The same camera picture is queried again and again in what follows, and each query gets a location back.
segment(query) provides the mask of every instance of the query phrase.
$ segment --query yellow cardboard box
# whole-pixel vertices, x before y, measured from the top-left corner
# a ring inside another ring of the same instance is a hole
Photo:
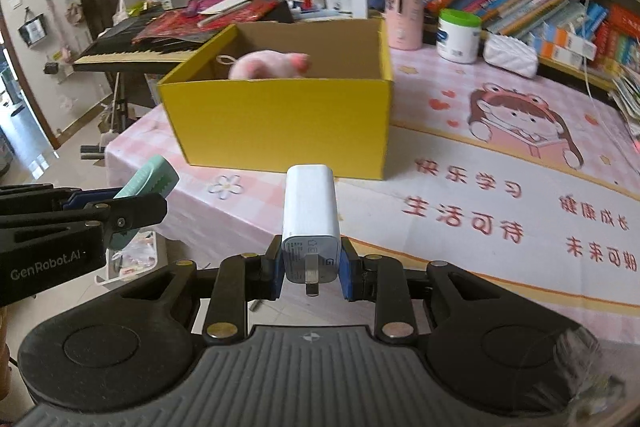
[[[306,53],[305,78],[227,80],[218,55]],[[159,84],[191,165],[286,172],[326,164],[382,179],[392,73],[384,21],[228,26]]]

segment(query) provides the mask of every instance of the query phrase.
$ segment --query white jar with green lid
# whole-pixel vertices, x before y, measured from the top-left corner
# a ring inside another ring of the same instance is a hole
[[[471,64],[478,58],[482,19],[472,13],[445,8],[440,11],[436,48],[442,58]]]

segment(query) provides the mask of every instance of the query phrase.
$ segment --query pink cylindrical container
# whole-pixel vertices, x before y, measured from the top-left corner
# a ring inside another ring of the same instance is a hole
[[[422,47],[424,0],[385,0],[389,47],[419,50]]]

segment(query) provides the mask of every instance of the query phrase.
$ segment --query pink plush toy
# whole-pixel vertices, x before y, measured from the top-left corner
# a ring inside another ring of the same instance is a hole
[[[238,58],[229,71],[229,79],[299,78],[309,65],[309,55],[264,50]]]

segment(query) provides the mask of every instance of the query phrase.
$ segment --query red cloth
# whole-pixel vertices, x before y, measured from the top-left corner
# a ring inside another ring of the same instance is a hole
[[[185,17],[184,10],[172,10],[165,12],[142,30],[133,39],[137,44],[143,39],[171,37],[180,38],[186,35],[210,32],[219,30],[229,24],[239,22],[255,22],[264,17],[268,12],[278,5],[277,1],[252,0],[249,4],[216,19],[202,28],[198,28],[198,22],[209,17],[208,15],[198,15],[196,17]]]

